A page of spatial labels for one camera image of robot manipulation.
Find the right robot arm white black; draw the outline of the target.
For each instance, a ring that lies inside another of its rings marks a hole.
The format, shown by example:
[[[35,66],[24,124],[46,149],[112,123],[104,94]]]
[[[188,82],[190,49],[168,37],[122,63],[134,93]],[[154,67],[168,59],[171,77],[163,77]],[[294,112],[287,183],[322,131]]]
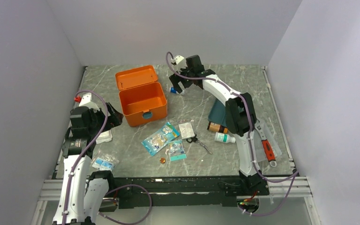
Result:
[[[206,69],[198,55],[174,57],[167,52],[167,66],[173,72],[170,80],[176,91],[182,92],[192,84],[211,93],[225,106],[226,127],[236,140],[240,158],[240,190],[246,195],[269,195],[267,181],[255,160],[253,135],[256,116],[248,93],[240,93],[224,83],[211,69]]]

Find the clear zip bag white pads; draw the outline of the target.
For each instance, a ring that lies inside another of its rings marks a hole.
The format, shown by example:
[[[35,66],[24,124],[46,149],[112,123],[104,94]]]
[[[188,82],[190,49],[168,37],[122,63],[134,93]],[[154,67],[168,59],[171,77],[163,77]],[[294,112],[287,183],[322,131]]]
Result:
[[[195,136],[195,132],[193,130],[193,126],[191,122],[185,122],[179,124],[179,130],[182,139],[188,139]]]

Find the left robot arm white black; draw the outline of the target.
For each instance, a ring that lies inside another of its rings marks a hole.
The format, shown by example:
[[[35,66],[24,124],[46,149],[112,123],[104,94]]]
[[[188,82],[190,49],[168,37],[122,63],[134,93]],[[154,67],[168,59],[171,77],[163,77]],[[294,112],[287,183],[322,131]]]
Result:
[[[87,105],[70,111],[71,126],[62,145],[64,175],[59,205],[52,220],[54,225],[95,224],[103,198],[115,193],[116,184],[110,170],[88,174],[98,132],[109,131],[123,120],[122,113],[110,103],[105,105],[107,115],[102,108]]]

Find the orange medicine box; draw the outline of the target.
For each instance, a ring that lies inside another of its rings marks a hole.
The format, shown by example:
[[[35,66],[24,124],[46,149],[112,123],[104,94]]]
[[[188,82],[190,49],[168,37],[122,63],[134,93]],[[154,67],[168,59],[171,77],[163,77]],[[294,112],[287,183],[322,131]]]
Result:
[[[131,127],[167,117],[167,99],[152,65],[116,73],[122,112]]]

